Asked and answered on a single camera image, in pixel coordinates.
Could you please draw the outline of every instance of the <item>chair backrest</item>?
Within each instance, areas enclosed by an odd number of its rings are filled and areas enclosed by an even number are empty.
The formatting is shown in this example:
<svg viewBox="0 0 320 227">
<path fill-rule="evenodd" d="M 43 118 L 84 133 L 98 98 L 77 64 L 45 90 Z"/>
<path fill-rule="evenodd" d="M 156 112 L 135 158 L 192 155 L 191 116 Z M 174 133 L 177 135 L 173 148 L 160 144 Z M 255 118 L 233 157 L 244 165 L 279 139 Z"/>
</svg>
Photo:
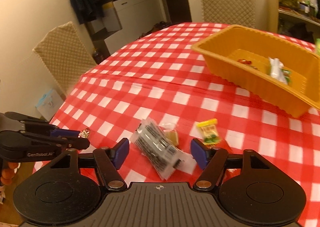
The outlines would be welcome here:
<svg viewBox="0 0 320 227">
<path fill-rule="evenodd" d="M 255 27 L 255 0 L 201 0 L 204 22 Z"/>
<path fill-rule="evenodd" d="M 82 74 L 96 65 L 73 22 L 48 32 L 33 52 L 40 56 L 64 94 L 72 90 Z"/>
</svg>

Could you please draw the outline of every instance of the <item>table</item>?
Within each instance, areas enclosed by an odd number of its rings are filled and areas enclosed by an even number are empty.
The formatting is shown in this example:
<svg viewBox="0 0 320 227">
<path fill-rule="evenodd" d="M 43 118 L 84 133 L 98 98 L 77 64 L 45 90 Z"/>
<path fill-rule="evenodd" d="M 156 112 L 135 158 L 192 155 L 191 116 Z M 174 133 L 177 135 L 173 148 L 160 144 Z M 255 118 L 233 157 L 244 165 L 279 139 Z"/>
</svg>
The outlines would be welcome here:
<svg viewBox="0 0 320 227">
<path fill-rule="evenodd" d="M 190 153 L 190 140 L 201 137 L 195 121 L 218 119 L 218 131 L 235 153 L 251 148 L 296 180 L 307 194 L 299 223 L 320 226 L 320 117 L 311 108 L 294 119 L 245 89 L 210 74 L 195 42 L 226 25 L 183 23 L 124 46 L 84 74 L 52 123 L 83 130 L 90 127 L 91 146 L 113 146 L 130 137 L 141 119 L 177 123 L 180 149 Z M 279 35 L 308 50 L 314 45 Z M 127 184 L 161 181 L 147 158 L 130 144 L 119 170 Z M 189 181 L 201 170 L 188 155 L 170 182 Z M 94 177 L 92 171 L 85 175 Z"/>
</svg>

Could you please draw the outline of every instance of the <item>beige chair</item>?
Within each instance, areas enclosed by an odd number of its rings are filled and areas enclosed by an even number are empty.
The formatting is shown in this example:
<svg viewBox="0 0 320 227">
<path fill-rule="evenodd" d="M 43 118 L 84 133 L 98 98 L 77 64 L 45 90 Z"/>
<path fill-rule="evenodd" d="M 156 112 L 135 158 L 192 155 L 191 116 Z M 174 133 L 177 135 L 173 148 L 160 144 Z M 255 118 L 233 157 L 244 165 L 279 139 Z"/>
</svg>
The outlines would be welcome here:
<svg viewBox="0 0 320 227">
<path fill-rule="evenodd" d="M 201 0 L 204 22 L 255 27 L 255 0 Z"/>
<path fill-rule="evenodd" d="M 33 52 L 39 55 L 66 95 L 79 77 L 96 65 L 80 40 L 73 22 L 48 32 Z"/>
</svg>

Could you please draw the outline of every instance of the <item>yellow plastic basket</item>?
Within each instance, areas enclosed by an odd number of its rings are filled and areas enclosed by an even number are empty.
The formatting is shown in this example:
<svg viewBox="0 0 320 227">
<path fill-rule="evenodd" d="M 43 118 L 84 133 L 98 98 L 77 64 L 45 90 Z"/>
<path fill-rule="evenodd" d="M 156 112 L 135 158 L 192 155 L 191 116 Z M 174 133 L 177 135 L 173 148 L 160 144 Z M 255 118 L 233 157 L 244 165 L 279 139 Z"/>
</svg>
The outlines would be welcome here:
<svg viewBox="0 0 320 227">
<path fill-rule="evenodd" d="M 191 47 L 201 53 L 212 74 L 257 94 L 299 117 L 310 106 L 320 109 L 320 57 L 285 39 L 255 29 L 231 25 Z M 286 85 L 270 77 L 268 57 L 278 58 L 291 71 Z M 237 62 L 252 61 L 258 70 Z"/>
</svg>

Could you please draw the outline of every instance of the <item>wooden floor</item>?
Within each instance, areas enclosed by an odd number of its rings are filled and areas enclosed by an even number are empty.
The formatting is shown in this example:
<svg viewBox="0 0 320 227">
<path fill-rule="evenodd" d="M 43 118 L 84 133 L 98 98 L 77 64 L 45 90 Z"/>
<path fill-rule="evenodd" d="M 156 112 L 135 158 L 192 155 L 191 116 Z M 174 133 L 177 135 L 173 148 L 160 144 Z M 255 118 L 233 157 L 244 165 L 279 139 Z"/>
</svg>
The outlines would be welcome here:
<svg viewBox="0 0 320 227">
<path fill-rule="evenodd" d="M 22 221 L 16 212 L 12 202 L 12 194 L 16 186 L 32 174 L 34 163 L 22 163 L 17 174 L 13 179 L 13 183 L 5 189 L 6 199 L 3 205 L 0 205 L 0 222 L 19 225 Z"/>
</svg>

